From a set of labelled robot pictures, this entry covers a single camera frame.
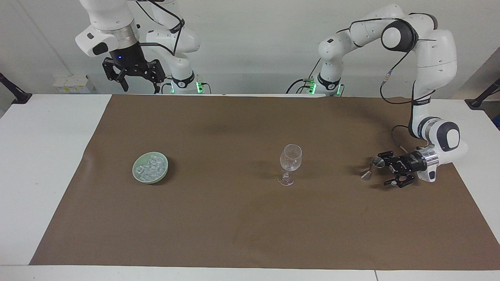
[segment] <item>light green bowl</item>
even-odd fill
[[[151,155],[154,155],[156,157],[161,157],[161,158],[163,158],[163,160],[165,160],[165,163],[166,163],[165,171],[163,172],[162,175],[160,175],[158,178],[156,178],[154,180],[151,180],[151,181],[140,180],[141,175],[136,172],[136,169],[139,166],[146,165],[148,163]],[[146,154],[143,154],[141,157],[139,157],[137,160],[135,160],[135,163],[133,164],[133,167],[132,167],[132,175],[139,182],[141,182],[143,184],[150,185],[150,184],[156,184],[157,182],[161,181],[165,177],[165,175],[167,174],[168,170],[169,170],[169,160],[167,159],[167,157],[160,152],[153,151],[153,152],[148,152]]]

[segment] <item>bowl of ice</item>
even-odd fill
[[[169,170],[167,157],[160,152],[148,152],[139,157],[132,167],[133,177],[143,184],[161,181]]]

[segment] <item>bowl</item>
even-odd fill
[[[166,164],[165,171],[161,175],[159,175],[157,178],[154,178],[152,180],[149,180],[149,181],[148,180],[141,180],[141,174],[137,173],[136,170],[140,166],[147,165],[149,163],[151,156],[163,158],[163,161],[165,161],[165,164]],[[133,175],[134,179],[138,180],[139,182],[141,182],[143,184],[150,185],[150,184],[155,184],[155,183],[161,181],[165,177],[165,175],[167,174],[168,170],[169,170],[169,161],[168,161],[167,157],[165,155],[163,155],[163,153],[153,151],[153,152],[145,153],[145,154],[141,155],[139,158],[137,158],[137,160],[135,160],[135,163],[133,164],[133,167],[132,167],[132,175]]]

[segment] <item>white table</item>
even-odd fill
[[[0,119],[0,280],[500,280],[500,270],[29,266],[110,97],[34,95],[28,104],[13,105]],[[470,110],[461,100],[433,100],[431,114],[460,127],[470,148],[455,163],[456,169],[499,240],[500,132],[484,112]]]

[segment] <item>blue object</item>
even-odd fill
[[[500,130],[500,114],[492,119],[493,124]]]

